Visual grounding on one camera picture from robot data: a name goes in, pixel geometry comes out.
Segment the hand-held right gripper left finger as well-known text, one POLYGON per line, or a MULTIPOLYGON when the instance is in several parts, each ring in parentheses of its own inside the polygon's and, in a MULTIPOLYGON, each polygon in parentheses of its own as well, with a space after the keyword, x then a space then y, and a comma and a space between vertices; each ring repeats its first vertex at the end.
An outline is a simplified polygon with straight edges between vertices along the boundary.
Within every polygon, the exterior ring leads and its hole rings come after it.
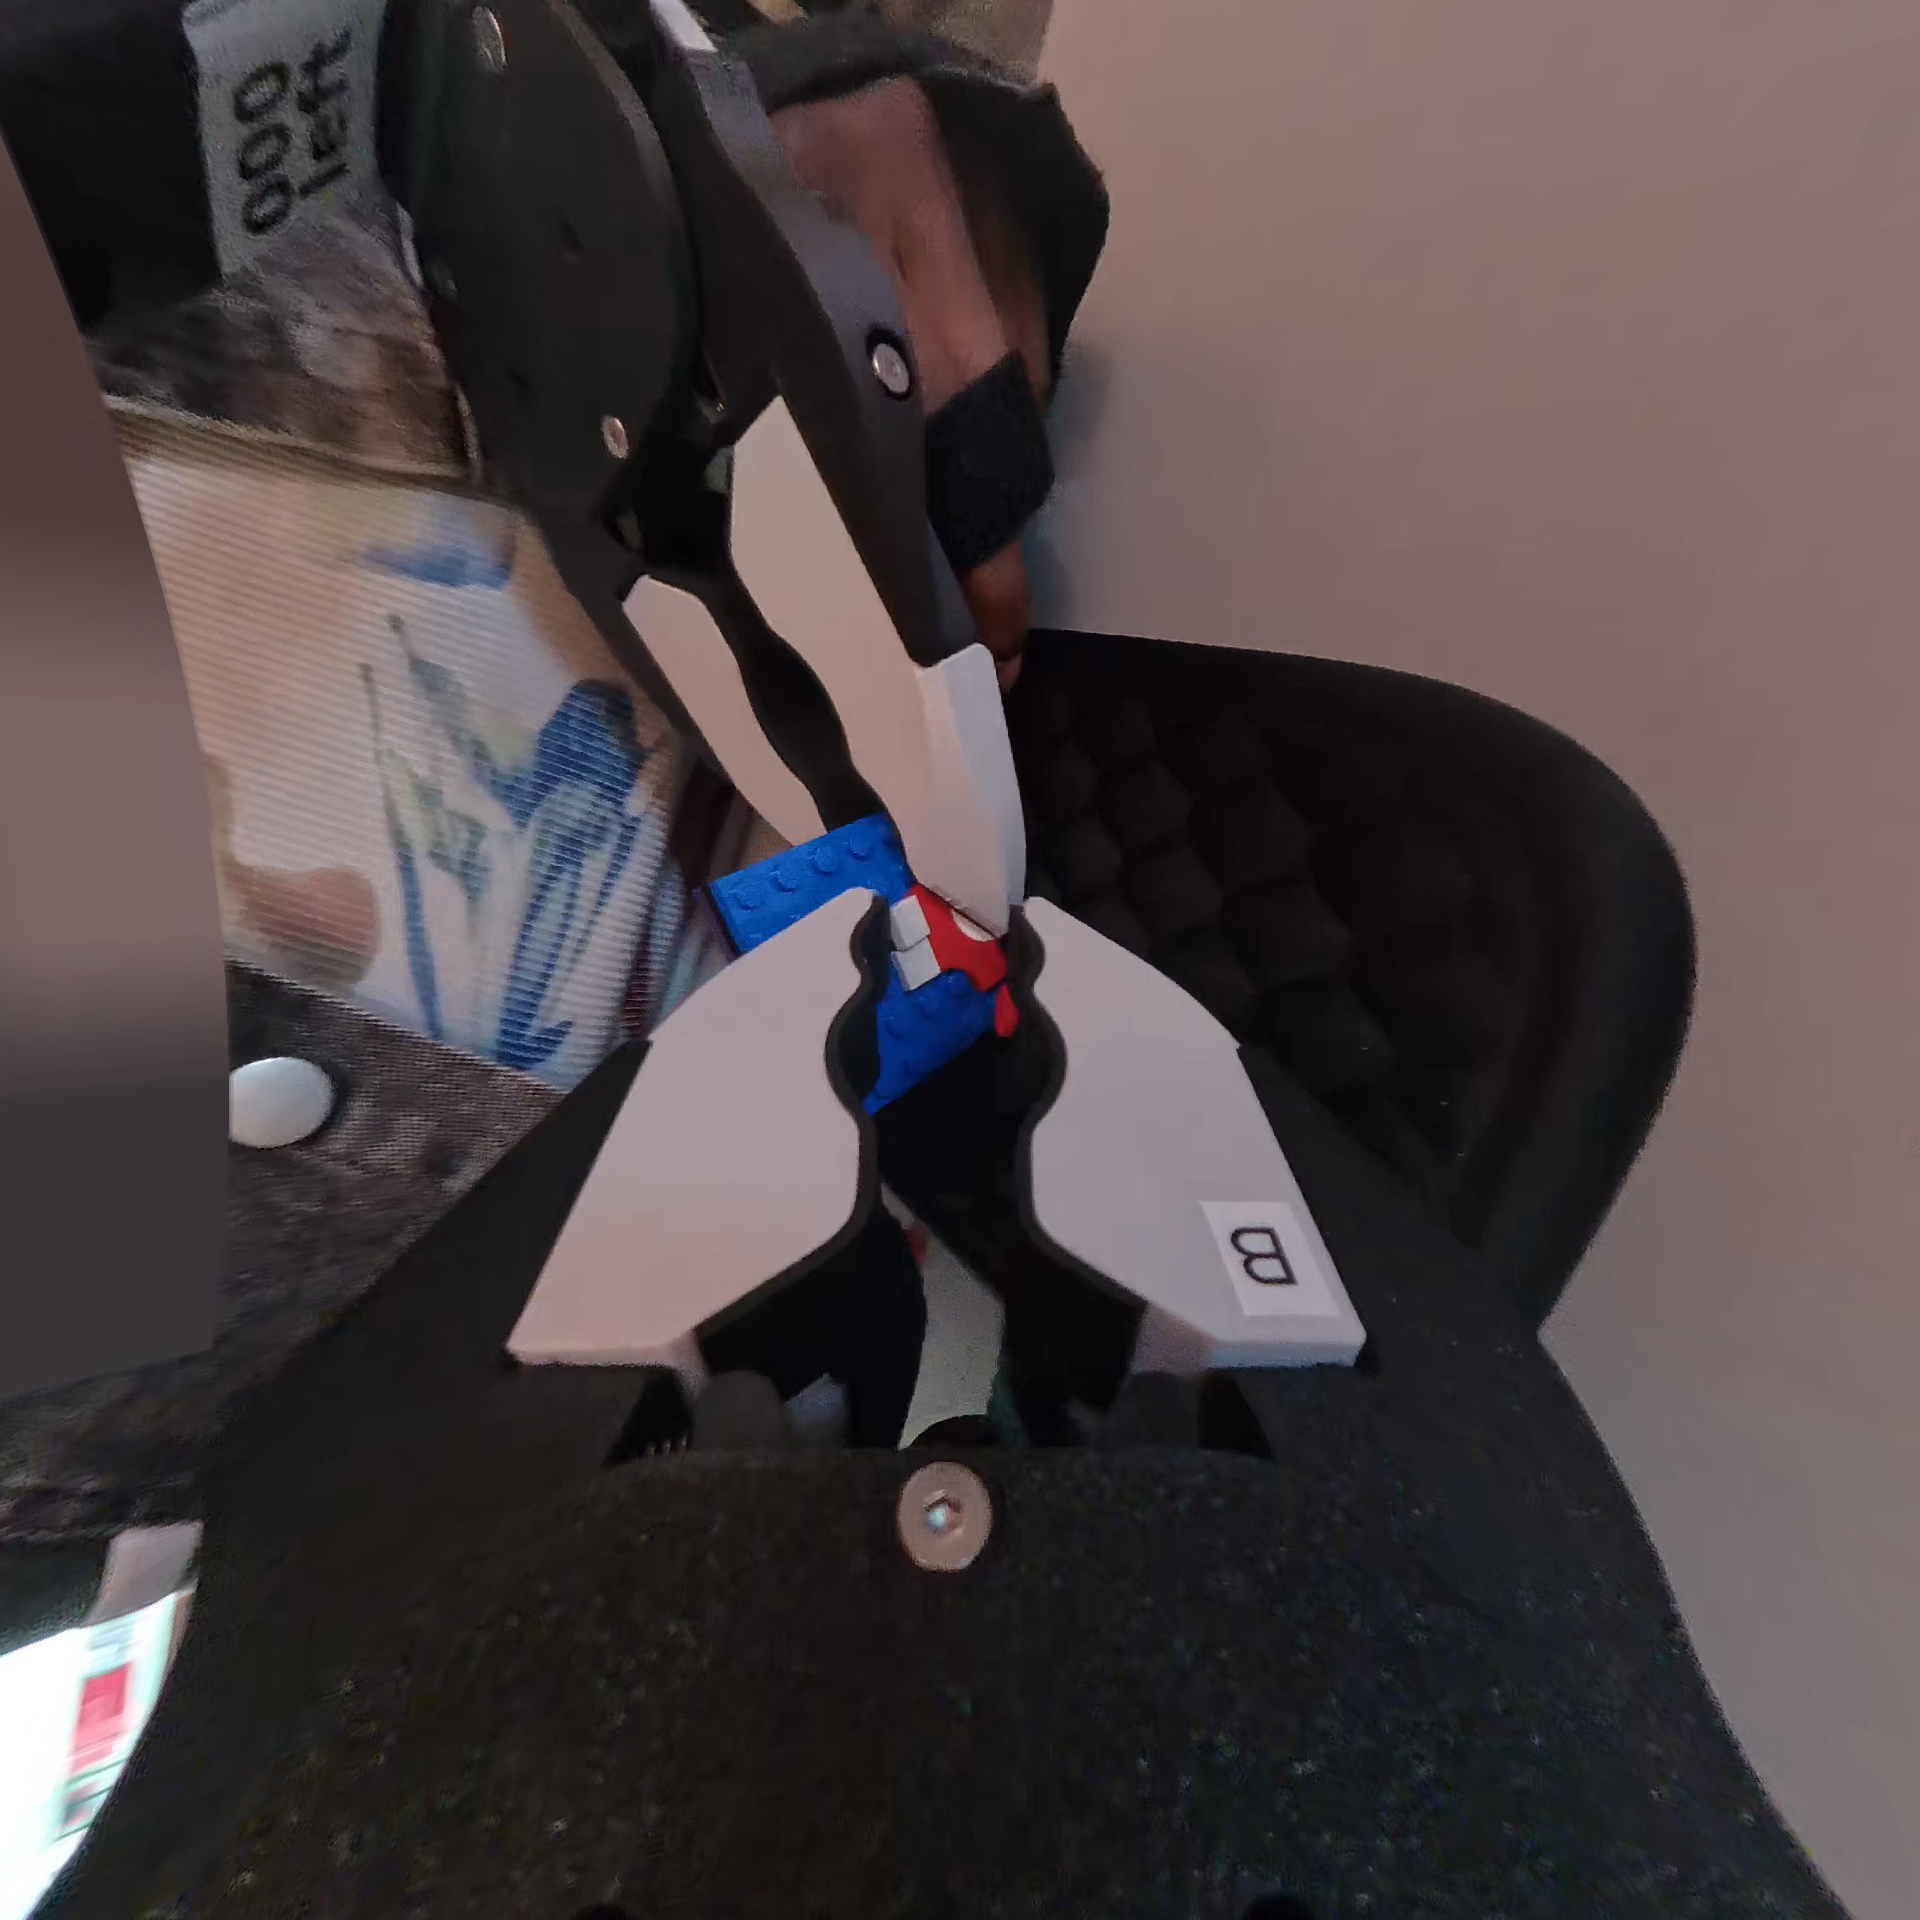
POLYGON ((885 901, 853 888, 655 1027, 510 1359, 721 1370, 755 1309, 853 1240, 879 1172, 832 1047, 869 1039, 874 964, 885 901))

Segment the red white toy tiles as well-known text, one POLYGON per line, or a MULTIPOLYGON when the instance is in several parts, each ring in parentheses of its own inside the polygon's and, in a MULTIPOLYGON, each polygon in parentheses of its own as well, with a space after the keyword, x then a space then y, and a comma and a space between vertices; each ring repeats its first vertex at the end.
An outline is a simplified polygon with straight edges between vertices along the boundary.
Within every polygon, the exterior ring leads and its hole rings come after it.
POLYGON ((1018 1033, 1011 967, 996 934, 920 883, 891 904, 887 930, 903 1008, 931 1033, 1018 1033))

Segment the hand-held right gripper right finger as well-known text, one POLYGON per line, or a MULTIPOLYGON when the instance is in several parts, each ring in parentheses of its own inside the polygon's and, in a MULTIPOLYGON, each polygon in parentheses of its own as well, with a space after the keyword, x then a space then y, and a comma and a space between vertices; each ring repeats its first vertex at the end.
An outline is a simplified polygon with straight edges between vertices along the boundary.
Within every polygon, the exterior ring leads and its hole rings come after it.
POLYGON ((1239 1039, 1171 973, 1052 901, 1021 911, 1021 1131, 1054 1375, 1350 1370, 1368 1328, 1239 1039))

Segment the blue toy plate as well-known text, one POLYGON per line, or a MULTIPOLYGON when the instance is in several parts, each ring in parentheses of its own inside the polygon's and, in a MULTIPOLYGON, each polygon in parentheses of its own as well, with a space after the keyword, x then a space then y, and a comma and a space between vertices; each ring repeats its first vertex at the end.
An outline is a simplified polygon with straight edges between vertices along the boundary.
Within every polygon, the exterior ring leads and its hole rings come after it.
MULTIPOLYGON (((766 947, 783 930, 840 891, 874 891, 887 906, 916 888, 900 850, 895 824, 874 814, 845 829, 823 831, 783 854, 758 856, 710 888, 716 922, 725 925, 738 953, 766 947)), ((874 1088, 868 1112, 891 1109, 903 1092, 916 1092, 931 1075, 959 1060, 971 1047, 996 1033, 943 1033, 925 1027, 903 1008, 895 971, 879 992, 874 1013, 874 1088)))

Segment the black foam-lined case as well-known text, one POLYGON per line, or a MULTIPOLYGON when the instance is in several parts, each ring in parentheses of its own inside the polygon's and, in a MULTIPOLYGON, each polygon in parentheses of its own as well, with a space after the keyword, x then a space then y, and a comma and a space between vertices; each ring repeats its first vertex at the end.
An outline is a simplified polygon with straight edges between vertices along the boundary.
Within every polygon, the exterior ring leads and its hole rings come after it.
POLYGON ((1044 629, 1010 698, 1030 897, 1135 948, 1542 1328, 1691 1027, 1644 803, 1547 719, 1335 659, 1044 629))

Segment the person's left hand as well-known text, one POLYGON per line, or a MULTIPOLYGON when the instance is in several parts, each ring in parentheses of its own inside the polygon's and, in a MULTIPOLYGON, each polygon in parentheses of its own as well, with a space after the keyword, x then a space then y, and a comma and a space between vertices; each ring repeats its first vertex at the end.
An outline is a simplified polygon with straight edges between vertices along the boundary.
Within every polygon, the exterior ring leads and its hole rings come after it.
POLYGON ((931 502, 1002 688, 1025 671, 1025 534, 1054 486, 1054 338, 1035 242, 966 109, 920 73, 797 98, 769 125, 797 179, 891 273, 931 416, 931 502))

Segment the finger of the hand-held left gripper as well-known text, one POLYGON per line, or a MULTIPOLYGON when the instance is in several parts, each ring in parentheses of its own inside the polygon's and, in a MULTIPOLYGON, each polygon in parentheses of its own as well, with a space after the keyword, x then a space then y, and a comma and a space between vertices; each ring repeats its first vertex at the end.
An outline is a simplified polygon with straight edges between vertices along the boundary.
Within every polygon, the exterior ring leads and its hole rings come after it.
POLYGON ((978 640, 935 665, 908 659, 778 396, 735 446, 735 565, 823 678, 914 873, 1005 934, 1025 901, 1025 810, 996 662, 978 640))
POLYGON ((668 674, 716 770, 789 842, 825 831, 823 810, 766 737, 716 615, 686 586, 641 576, 625 595, 641 649, 668 674))

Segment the white object with red label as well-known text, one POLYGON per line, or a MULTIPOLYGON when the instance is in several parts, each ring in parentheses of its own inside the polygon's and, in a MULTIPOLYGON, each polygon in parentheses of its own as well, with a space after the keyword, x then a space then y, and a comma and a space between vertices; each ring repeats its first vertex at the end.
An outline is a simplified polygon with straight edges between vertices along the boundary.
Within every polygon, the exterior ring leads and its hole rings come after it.
POLYGON ((198 1593, 199 1524, 5 1548, 0 1911, 33 1914, 123 1784, 198 1593))

